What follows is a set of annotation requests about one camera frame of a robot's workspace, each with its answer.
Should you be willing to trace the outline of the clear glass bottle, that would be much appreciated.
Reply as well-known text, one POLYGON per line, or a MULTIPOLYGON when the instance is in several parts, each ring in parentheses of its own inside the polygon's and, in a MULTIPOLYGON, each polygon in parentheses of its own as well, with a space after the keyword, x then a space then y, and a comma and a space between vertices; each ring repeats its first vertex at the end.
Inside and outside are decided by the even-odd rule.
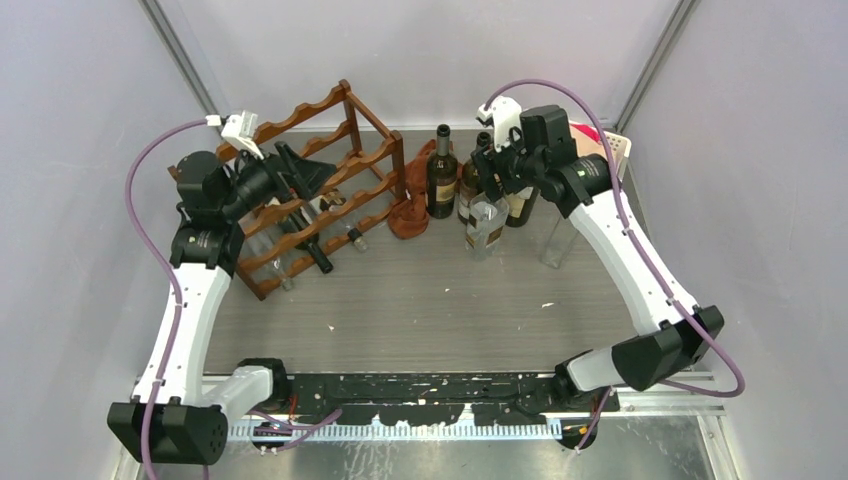
MULTIPOLYGON (((245 240, 244 254, 249 257, 264 255, 275 247, 280 236, 280 230, 277 227, 260 231, 245 240)), ((277 279, 284 291, 291 291, 294 288, 294 283, 286 273, 288 266, 287 254, 279 255, 253 271, 251 278, 256 283, 277 279)))

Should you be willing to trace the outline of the clear bottle front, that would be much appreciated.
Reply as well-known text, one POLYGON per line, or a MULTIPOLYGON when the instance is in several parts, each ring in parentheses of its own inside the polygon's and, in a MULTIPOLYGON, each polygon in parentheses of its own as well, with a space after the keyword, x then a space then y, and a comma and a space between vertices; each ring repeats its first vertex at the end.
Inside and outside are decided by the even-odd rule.
POLYGON ((559 269, 571 253, 578 231, 567 218, 560 218, 548 232, 542 245, 540 262, 552 269, 559 269))

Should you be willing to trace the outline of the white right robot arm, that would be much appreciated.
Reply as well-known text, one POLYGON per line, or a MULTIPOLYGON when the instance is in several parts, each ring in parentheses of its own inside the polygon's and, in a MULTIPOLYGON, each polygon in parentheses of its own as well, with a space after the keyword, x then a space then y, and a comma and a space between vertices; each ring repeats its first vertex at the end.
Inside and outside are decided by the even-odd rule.
POLYGON ((672 385, 672 375, 719 349, 721 312, 698 305, 633 220, 602 130, 596 143, 603 153, 581 156, 567 112, 557 105, 523 109, 498 96, 480 105, 476 119, 492 136, 472 153, 485 198, 494 203, 531 188, 555 204, 598 254, 637 332, 559 364, 554 387, 562 407, 580 410, 603 387, 644 391, 657 383, 672 385))

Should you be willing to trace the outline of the dark wine bottle cream label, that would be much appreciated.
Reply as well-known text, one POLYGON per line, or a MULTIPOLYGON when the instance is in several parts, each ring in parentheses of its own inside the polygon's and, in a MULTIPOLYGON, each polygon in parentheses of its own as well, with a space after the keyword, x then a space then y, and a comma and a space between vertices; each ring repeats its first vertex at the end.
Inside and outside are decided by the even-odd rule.
POLYGON ((506 225, 512 228, 524 226, 532 214, 537 197, 538 190, 530 186, 519 192, 507 194, 505 199, 509 206, 509 214, 506 225))

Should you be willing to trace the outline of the green wine bottle silver neck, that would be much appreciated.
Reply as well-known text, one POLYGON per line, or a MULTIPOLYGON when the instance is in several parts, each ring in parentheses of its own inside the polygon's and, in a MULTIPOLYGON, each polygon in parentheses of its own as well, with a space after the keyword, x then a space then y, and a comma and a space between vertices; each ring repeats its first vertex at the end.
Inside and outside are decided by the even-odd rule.
POLYGON ((455 204, 459 164, 452 152, 450 136, 447 124, 437 127, 435 150, 426 163, 427 212, 435 219, 448 218, 455 204))

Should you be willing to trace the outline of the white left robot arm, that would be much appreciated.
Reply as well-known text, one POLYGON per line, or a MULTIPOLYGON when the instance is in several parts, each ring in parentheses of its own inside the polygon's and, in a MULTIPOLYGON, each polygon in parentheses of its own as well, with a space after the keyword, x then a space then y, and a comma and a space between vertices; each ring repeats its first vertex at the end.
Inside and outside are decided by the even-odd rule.
POLYGON ((231 423, 257 405, 280 412, 292 397, 280 359, 245 359, 208 392, 203 362, 245 240, 240 220, 272 198, 313 197, 337 168, 286 145, 275 154, 243 151, 237 158, 241 166, 232 170, 214 153, 197 151, 175 168, 181 220, 170 255, 155 255, 170 283, 162 323, 129 400, 112 403, 107 415, 109 429, 147 467, 212 465, 231 423))

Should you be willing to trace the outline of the clear bottle gold cap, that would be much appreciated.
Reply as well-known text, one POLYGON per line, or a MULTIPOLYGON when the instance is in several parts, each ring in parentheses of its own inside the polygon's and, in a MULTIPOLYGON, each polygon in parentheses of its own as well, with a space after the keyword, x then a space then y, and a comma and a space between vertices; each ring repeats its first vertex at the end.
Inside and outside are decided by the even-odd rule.
POLYGON ((472 259, 483 261, 494 255, 508 214, 509 204, 505 197, 491 200, 481 193, 471 200, 465 242, 472 259))

